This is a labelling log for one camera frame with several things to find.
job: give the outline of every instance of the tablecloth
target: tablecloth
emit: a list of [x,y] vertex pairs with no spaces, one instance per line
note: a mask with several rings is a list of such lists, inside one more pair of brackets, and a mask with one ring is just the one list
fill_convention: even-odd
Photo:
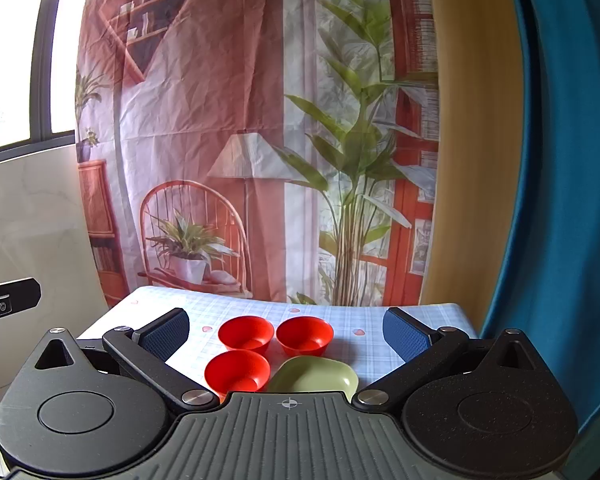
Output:
[[[167,364],[206,386],[204,370],[209,360],[225,351],[218,341],[218,328],[237,316],[262,316],[274,327],[293,316],[320,317],[333,326],[334,338],[324,357],[349,364],[358,374],[359,387],[387,375],[404,363],[382,337],[382,307],[323,306],[269,301],[242,300],[158,286],[133,291],[80,336],[99,338],[113,327],[134,329],[146,325],[172,308],[181,307],[189,315],[189,339]],[[403,309],[432,328],[455,326],[476,337],[462,309],[453,303],[407,306]],[[287,359],[274,338],[265,357],[272,375]]]

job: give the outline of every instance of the white wall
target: white wall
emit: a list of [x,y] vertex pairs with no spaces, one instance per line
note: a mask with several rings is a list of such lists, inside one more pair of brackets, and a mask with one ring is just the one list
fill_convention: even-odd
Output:
[[45,330],[74,336],[107,311],[87,236],[75,146],[0,163],[0,282],[32,276],[38,306],[0,320],[0,387]]

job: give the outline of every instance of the crosshair logo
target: crosshair logo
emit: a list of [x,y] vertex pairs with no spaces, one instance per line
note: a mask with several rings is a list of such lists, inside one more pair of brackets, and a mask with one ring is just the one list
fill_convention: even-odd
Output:
[[284,406],[286,409],[290,410],[291,408],[296,407],[298,404],[302,404],[302,402],[298,402],[297,400],[289,397],[288,399],[285,399],[282,402],[279,402],[279,404],[282,404],[282,406]]

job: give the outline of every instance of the printed backdrop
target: printed backdrop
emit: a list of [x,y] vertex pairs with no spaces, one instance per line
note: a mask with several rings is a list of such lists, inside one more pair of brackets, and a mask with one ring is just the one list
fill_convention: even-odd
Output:
[[417,304],[438,161],[430,0],[87,0],[80,185],[141,285]]

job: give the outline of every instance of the chair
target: chair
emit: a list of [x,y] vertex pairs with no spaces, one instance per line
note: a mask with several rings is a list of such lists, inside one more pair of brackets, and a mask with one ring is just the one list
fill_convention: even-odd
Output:
[[[215,227],[224,244],[238,253],[238,256],[223,255],[221,260],[212,261],[212,270],[225,270],[238,283],[219,285],[203,282],[197,285],[174,275],[170,256],[159,254],[160,247],[155,247],[147,237],[160,236],[157,219],[173,222],[176,211],[191,222]],[[234,206],[217,191],[192,180],[164,182],[142,200],[139,222],[144,272],[138,275],[147,278],[149,285],[157,283],[211,294],[251,297],[251,259],[244,226]]]

